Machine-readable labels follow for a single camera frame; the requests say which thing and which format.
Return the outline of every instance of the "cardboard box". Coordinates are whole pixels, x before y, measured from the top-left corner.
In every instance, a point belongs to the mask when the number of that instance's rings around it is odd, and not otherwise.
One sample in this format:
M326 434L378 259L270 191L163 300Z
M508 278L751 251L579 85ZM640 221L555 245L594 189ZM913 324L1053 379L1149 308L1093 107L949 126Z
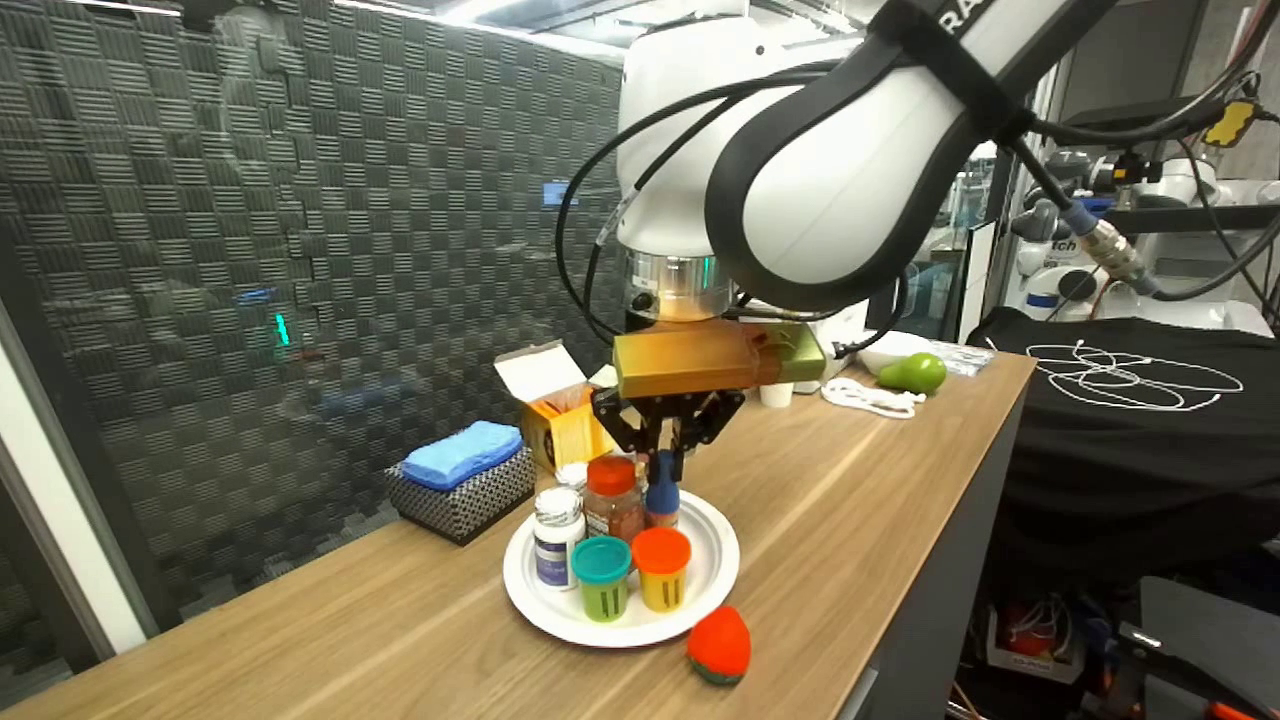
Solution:
M504 352L491 367L524 404L521 435L543 468L612 452L590 412L590 386L561 340Z

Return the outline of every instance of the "orange cup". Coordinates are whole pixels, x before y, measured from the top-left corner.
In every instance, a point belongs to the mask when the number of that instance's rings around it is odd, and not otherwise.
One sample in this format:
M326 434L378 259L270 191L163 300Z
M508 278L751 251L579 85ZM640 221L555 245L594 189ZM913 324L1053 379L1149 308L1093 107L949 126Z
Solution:
M687 555L692 555L692 546L677 528L642 528L633 540L633 562L640 574L640 601L652 614L672 614L682 603Z

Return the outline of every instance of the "wooden countertop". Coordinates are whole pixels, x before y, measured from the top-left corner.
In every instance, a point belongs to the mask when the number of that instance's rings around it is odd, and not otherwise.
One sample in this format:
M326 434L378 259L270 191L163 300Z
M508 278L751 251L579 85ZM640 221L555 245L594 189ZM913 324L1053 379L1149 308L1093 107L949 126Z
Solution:
M524 625L501 585L521 506L468 550L386 526L13 717L835 717L1029 374L995 358L917 422L749 404L687 456L742 550L728 601L757 661L733 694L687 671L682 640L586 654Z

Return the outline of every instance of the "gray mesh curtain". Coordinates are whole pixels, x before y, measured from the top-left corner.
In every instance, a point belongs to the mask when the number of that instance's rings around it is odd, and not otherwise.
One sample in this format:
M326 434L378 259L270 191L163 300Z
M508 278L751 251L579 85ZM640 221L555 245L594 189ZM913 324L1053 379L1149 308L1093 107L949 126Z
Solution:
M494 352L605 359L539 184L612 137L617 67L333 5L201 36L64 0L0 0L0 67L0 241L181 607L326 550L412 443L511 422Z

